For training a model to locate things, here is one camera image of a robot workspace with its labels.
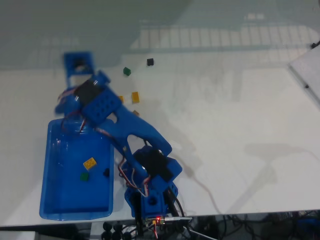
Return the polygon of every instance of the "screw hole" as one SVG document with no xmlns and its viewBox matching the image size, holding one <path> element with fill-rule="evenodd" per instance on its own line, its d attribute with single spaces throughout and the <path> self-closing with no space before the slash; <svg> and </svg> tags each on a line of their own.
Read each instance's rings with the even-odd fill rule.
<svg viewBox="0 0 320 240">
<path fill-rule="evenodd" d="M 151 197 L 148 199 L 148 204 L 151 205 L 151 206 L 156 205 L 157 202 L 158 202 L 158 200 L 157 200 L 154 196 L 151 196 Z"/>
</svg>

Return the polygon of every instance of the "green block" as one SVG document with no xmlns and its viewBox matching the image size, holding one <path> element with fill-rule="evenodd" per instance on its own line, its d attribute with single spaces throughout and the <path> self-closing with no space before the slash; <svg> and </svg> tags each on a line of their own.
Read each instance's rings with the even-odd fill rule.
<svg viewBox="0 0 320 240">
<path fill-rule="evenodd" d="M 129 76 L 131 74 L 131 70 L 127 67 L 123 69 L 123 74 Z"/>
<path fill-rule="evenodd" d="M 87 182 L 89 180 L 89 173 L 87 173 L 87 172 L 81 173 L 80 180 Z"/>
</svg>

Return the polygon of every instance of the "blue robotic arm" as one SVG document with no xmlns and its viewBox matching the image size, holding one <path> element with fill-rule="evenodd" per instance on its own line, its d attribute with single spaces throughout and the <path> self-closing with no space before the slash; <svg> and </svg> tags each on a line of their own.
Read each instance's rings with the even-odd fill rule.
<svg viewBox="0 0 320 240">
<path fill-rule="evenodd" d="M 129 186 L 124 197 L 137 221 L 165 216 L 170 213 L 170 203 L 166 197 L 168 192 L 178 195 L 173 180 L 182 172 L 179 163 L 168 157 L 172 147 L 153 126 L 122 105 L 118 96 L 109 88 L 110 80 L 102 71 L 94 74 L 90 54 L 65 54 L 67 78 L 77 73 L 70 68 L 75 66 L 71 62 L 78 60 L 79 56 L 86 62 L 83 69 L 86 74 L 91 73 L 91 78 L 82 85 L 73 88 L 69 86 L 60 96 L 56 112 L 66 116 L 80 113 L 89 127 L 106 135 L 123 155 L 120 168 L 126 169 L 124 174 Z M 112 113 L 117 118 L 116 122 L 107 118 Z M 128 144 L 129 135 L 135 135 L 150 145 L 132 153 Z"/>
</svg>

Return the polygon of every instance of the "blue tray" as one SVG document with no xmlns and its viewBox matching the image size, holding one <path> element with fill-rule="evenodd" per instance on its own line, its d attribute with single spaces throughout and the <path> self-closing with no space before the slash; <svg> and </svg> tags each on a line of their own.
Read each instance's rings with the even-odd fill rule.
<svg viewBox="0 0 320 240">
<path fill-rule="evenodd" d="M 107 217 L 113 210 L 114 147 L 103 135 L 81 121 L 62 119 L 48 125 L 39 214 L 43 219 L 68 221 Z M 83 163 L 93 157 L 96 166 L 87 171 Z M 109 168 L 110 175 L 103 172 Z M 81 181 L 81 173 L 89 173 Z"/>
</svg>

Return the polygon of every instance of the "white table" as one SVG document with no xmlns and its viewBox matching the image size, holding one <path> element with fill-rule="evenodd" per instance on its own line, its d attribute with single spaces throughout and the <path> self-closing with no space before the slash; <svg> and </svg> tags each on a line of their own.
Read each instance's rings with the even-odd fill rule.
<svg viewBox="0 0 320 240">
<path fill-rule="evenodd" d="M 0 226 L 61 223 L 39 216 L 47 126 L 62 54 L 83 50 L 139 92 L 126 105 L 172 145 L 188 215 L 320 209 L 319 107 L 287 67 L 319 22 L 318 0 L 1 1 Z M 124 191 L 97 221 L 131 218 Z"/>
</svg>

